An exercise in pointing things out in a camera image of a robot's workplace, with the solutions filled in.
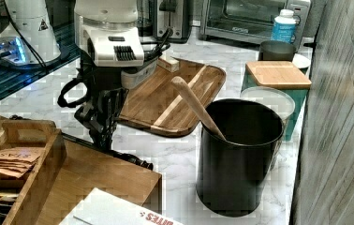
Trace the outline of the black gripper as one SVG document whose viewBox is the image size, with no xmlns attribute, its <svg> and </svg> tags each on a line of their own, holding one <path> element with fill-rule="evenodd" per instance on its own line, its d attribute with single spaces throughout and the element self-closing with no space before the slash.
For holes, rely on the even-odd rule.
<svg viewBox="0 0 354 225">
<path fill-rule="evenodd" d="M 90 58 L 81 58 L 77 82 L 86 93 L 75 101 L 79 106 L 75 118 L 89 130 L 94 145 L 111 150 L 112 134 L 117 126 L 128 90 L 122 86 L 122 70 L 118 67 L 97 67 Z"/>
</svg>

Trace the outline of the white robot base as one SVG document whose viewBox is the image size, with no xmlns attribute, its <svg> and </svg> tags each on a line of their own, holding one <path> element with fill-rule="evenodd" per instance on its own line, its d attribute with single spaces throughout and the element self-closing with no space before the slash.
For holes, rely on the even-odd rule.
<svg viewBox="0 0 354 225">
<path fill-rule="evenodd" d="M 45 0 L 4 0 L 9 25 L 0 34 L 0 56 L 15 66 L 47 66 L 60 57 Z"/>
</svg>

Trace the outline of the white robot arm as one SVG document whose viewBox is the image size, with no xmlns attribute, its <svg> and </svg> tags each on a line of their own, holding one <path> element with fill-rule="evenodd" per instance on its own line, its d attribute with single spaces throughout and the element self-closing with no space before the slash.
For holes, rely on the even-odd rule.
<svg viewBox="0 0 354 225">
<path fill-rule="evenodd" d="M 75 42 L 81 50 L 78 80 L 87 92 L 75 117 L 96 147 L 110 150 L 112 134 L 130 88 L 156 64 L 139 38 L 137 0 L 76 0 Z"/>
</svg>

